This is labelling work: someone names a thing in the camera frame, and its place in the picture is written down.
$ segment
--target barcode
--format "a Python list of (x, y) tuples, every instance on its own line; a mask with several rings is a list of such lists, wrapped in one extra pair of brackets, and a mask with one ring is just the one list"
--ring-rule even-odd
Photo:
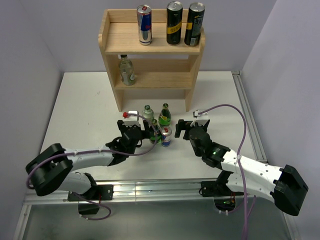
[(196, 38), (192, 37), (190, 41), (190, 46), (194, 46), (196, 44)]

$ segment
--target gray floor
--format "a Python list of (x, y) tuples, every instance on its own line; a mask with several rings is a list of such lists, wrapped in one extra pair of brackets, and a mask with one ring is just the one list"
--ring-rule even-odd
[[(212, 199), (108, 204), (110, 218), (86, 221), (75, 204), (34, 205), (24, 240), (239, 240), (243, 208), (218, 214)], [(105, 214), (100, 210), (97, 216)], [(249, 219), (250, 240), (288, 240), (282, 213), (257, 199)]]

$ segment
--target glass bottle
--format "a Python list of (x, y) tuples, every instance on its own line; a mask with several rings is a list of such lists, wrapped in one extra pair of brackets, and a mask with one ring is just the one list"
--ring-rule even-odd
[(158, 126), (158, 121), (157, 119), (152, 119), (152, 125), (154, 126), (155, 130), (156, 130), (156, 134), (154, 129), (152, 128), (152, 126), (150, 126), (149, 131), (150, 131), (150, 142), (153, 144), (156, 143), (160, 143), (161, 142), (161, 131), (160, 128)]
[(155, 118), (154, 111), (150, 108), (150, 105), (145, 105), (142, 111), (142, 116), (148, 119), (150, 122)]
[(162, 105), (162, 111), (159, 115), (159, 124), (160, 127), (169, 126), (171, 123), (171, 113), (169, 111), (168, 103)]
[(120, 55), (121, 60), (119, 63), (120, 74), (124, 85), (131, 86), (135, 81), (135, 73), (132, 62), (128, 59), (127, 55)]

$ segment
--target yellow label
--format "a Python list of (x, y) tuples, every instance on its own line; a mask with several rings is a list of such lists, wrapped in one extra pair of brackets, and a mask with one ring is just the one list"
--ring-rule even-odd
[(187, 22), (186, 23), (186, 28), (187, 30), (191, 30), (192, 29), (192, 22)]
[(179, 31), (179, 29), (181, 28), (181, 26), (182, 26), (182, 21), (179, 22), (178, 25), (175, 25), (175, 26), (173, 26), (173, 27), (167, 27), (167, 28), (166, 28), (166, 32), (167, 32), (168, 34), (174, 34), (174, 33), (176, 33), (176, 32)]

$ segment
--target metal frame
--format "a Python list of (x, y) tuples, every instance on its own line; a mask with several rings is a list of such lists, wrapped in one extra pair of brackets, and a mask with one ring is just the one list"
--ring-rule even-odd
[[(250, 105), (241, 81), (241, 72), (232, 72), (234, 84), (239, 96), (243, 114), (247, 122), (247, 128), (253, 146), (255, 158), (259, 162), (267, 163), (267, 157), (262, 146), (262, 142), (253, 118)], [(119, 202), (149, 202), (149, 201), (178, 201), (178, 200), (203, 200), (198, 191), (201, 188), (201, 181), (212, 181), (216, 178), (205, 179), (172, 179), (172, 180), (141, 180), (141, 181), (99, 181), (97, 184), (114, 185), (114, 194), (108, 203)], [(32, 205), (52, 205), (52, 204), (78, 204), (68, 202), (68, 193), (56, 191), (50, 195), (39, 197), (35, 191), (28, 190), (21, 210), (21, 214), (15, 230), (14, 240), (22, 240)], [(283, 214), (288, 232), (292, 240), (300, 240), (297, 225), (294, 217)]]

